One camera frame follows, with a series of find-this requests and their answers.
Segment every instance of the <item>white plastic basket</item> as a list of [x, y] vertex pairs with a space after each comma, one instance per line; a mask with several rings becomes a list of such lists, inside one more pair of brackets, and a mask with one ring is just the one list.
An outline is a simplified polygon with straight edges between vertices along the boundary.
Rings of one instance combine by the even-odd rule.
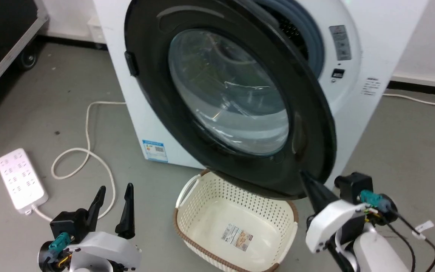
[[268, 272], [288, 253], [298, 214], [289, 201], [256, 196], [204, 170], [182, 189], [174, 227], [192, 251], [223, 271]]

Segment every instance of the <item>label sticker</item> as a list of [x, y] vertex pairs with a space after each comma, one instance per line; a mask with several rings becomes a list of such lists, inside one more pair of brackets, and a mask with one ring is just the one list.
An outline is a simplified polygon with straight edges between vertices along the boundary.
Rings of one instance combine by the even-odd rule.
[[168, 162], [163, 143], [143, 140], [143, 146], [145, 148], [145, 153], [147, 154], [147, 160]]
[[426, 229], [430, 229], [431, 227], [434, 227], [434, 223], [432, 223], [431, 220], [428, 220], [416, 227], [416, 231], [418, 231], [420, 235], [418, 235], [415, 231], [412, 231], [412, 235], [414, 235], [417, 239], [425, 240], [426, 236], [421, 234], [421, 232], [425, 231]]
[[330, 26], [329, 29], [335, 42], [337, 60], [351, 60], [352, 51], [350, 50], [349, 37], [345, 26]]
[[368, 77], [366, 83], [362, 87], [361, 94], [375, 96], [377, 89], [380, 87], [380, 81], [374, 77]]
[[253, 236], [251, 234], [239, 227], [236, 227], [233, 224], [228, 224], [226, 230], [221, 236], [221, 240], [225, 241], [226, 243], [232, 244], [233, 246], [239, 248], [242, 251], [247, 250], [249, 243], [251, 243], [252, 239]]

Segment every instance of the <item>yellow wire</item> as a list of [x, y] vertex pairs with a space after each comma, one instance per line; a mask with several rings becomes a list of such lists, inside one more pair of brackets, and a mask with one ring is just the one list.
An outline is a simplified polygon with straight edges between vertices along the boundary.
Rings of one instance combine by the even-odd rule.
[[66, 256], [65, 258], [63, 258], [63, 260], [61, 260], [61, 261], [58, 263], [58, 268], [62, 267], [62, 263], [66, 262], [66, 260], [68, 260], [68, 258], [70, 258], [70, 257], [71, 257], [71, 254], [68, 255], [68, 256]]
[[368, 212], [366, 215], [375, 215], [376, 217], [381, 218], [380, 215], [373, 213], [373, 212]]

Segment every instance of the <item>gray floor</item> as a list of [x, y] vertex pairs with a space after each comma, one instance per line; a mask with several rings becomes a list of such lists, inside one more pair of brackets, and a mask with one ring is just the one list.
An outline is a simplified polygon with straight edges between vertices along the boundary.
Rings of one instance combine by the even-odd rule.
[[[407, 93], [435, 102], [435, 96]], [[85, 147], [85, 110], [95, 100], [122, 100], [110, 57], [105, 51], [48, 44], [36, 67], [23, 74], [0, 105], [0, 156], [24, 148], [50, 195], [41, 210], [87, 208], [101, 185], [109, 185], [105, 169], [90, 159], [76, 176], [56, 181], [50, 166], [72, 147]], [[91, 117], [94, 150], [110, 165], [117, 186], [114, 209], [99, 221], [98, 230], [113, 232], [120, 219], [126, 183], [135, 185], [136, 236], [143, 250], [141, 271], [217, 271], [188, 250], [174, 232], [171, 215], [184, 183], [198, 170], [146, 161], [138, 146], [126, 107], [99, 106]], [[67, 157], [58, 173], [69, 173], [83, 154]], [[371, 175], [377, 192], [387, 193], [412, 224], [435, 223], [435, 107], [399, 98], [383, 98], [350, 160], [346, 173]], [[109, 203], [107, 197], [104, 207]], [[300, 227], [281, 271], [337, 271], [328, 253], [312, 255], [304, 245], [307, 200], [299, 200]], [[428, 246], [414, 239], [399, 222], [416, 250], [417, 271], [433, 258]], [[380, 229], [407, 265], [406, 246], [387, 228]], [[426, 232], [435, 242], [435, 227]], [[47, 222], [37, 215], [19, 215], [0, 178], [0, 271], [36, 272], [36, 254], [52, 238]]]

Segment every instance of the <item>teal connector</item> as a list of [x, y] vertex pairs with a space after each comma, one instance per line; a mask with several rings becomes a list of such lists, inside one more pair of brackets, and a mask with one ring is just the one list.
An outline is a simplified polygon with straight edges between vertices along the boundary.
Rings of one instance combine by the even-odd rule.
[[382, 200], [382, 196], [368, 190], [364, 190], [360, 192], [360, 201], [363, 203], [368, 203], [374, 207], [378, 207], [380, 200]]
[[390, 201], [383, 198], [381, 195], [376, 194], [372, 191], [364, 190], [360, 192], [360, 201], [363, 203], [368, 203], [372, 207], [377, 208], [381, 212], [388, 212], [390, 208]]
[[66, 232], [61, 233], [48, 247], [48, 251], [45, 253], [45, 259], [50, 258], [48, 263], [54, 262], [60, 252], [62, 252], [71, 243], [71, 237]]

